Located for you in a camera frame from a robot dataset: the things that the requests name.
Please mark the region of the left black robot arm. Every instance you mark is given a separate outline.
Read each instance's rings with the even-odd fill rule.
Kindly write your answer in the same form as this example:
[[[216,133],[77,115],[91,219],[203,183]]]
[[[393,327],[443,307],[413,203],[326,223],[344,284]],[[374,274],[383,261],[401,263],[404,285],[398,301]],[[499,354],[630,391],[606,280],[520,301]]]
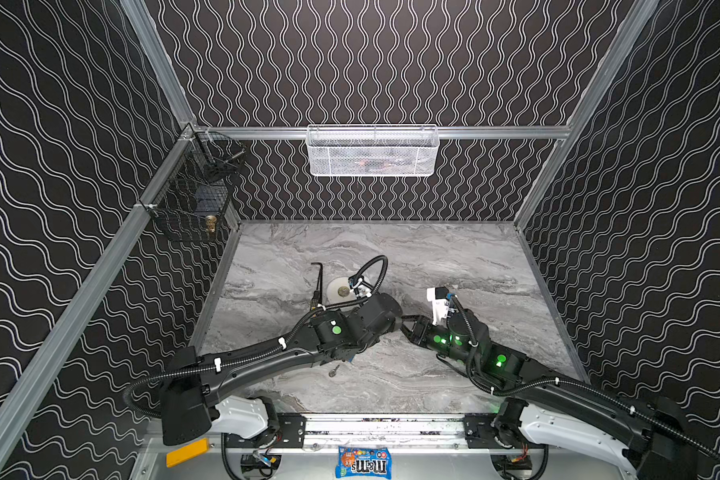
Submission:
[[[402,308],[381,292],[389,261],[377,255],[348,278],[353,300],[319,304],[285,334],[248,347],[197,355],[177,352],[167,371],[133,381],[124,403],[161,423],[167,446],[182,445],[217,431],[242,439],[271,439],[277,412],[264,397],[238,391],[293,370],[352,360],[399,329]]]

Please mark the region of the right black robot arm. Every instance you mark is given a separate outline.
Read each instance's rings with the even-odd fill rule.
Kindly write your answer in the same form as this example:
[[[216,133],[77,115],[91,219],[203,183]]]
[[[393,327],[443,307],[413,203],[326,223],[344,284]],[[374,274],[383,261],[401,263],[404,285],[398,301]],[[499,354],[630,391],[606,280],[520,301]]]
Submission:
[[[694,479],[700,457],[720,452],[692,437],[680,407],[609,393],[493,341],[488,327],[455,296],[435,322],[406,315],[402,332],[436,353],[480,391],[500,399],[490,431],[510,448],[558,447],[619,467],[636,479]]]

